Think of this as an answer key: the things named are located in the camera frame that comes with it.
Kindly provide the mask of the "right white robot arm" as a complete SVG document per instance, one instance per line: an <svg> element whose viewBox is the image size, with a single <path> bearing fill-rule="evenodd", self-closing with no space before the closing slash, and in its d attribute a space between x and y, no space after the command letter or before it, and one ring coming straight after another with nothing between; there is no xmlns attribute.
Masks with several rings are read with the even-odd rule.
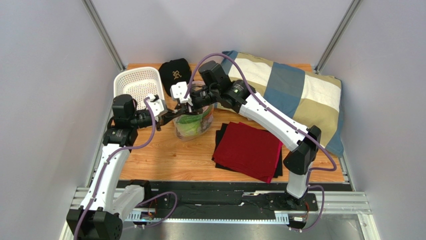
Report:
<svg viewBox="0 0 426 240"><path fill-rule="evenodd" d="M297 123L267 102L255 88L242 79L231 80L215 61L203 64L199 70L205 85L193 90L190 83L177 82L170 94L177 109L195 113L199 109L220 103L224 108L253 120L277 137L289 153L283 159L288 169L286 192L294 199L303 199L308 191L310 168L317 156L321 130Z"/></svg>

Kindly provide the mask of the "clear zip top bag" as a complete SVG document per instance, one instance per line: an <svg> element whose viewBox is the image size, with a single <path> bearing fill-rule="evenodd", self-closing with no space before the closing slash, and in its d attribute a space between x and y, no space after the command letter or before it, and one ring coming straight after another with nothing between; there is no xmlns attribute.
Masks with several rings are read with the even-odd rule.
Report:
<svg viewBox="0 0 426 240"><path fill-rule="evenodd" d="M181 81L170 88L172 97L174 95L184 96L188 89L186 82ZM193 81L190 88L191 98L200 96L201 91L207 90L201 81ZM200 114L183 114L173 119L176 136L182 141L189 141L203 135L213 123L214 106L204 106Z"/></svg>

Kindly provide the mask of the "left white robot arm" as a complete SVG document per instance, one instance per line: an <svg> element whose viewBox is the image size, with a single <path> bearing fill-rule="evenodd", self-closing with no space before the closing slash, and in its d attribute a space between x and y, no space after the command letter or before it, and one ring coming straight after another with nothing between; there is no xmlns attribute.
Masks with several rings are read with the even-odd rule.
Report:
<svg viewBox="0 0 426 240"><path fill-rule="evenodd" d="M116 187L131 151L146 147L161 126L179 114L158 95L149 94L141 103L129 94L117 95L102 139L102 154L97 172L84 199L70 209L66 222L75 240L119 240L123 224L135 208L155 202L147 180L132 180L115 198Z"/></svg>

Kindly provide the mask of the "green toy cabbage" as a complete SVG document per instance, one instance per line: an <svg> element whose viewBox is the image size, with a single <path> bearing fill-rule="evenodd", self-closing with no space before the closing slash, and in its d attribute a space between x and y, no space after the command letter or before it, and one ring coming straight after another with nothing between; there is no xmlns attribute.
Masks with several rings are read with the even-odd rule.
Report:
<svg viewBox="0 0 426 240"><path fill-rule="evenodd" d="M175 121L177 134L182 138L194 137L201 129L201 117L184 115Z"/></svg>

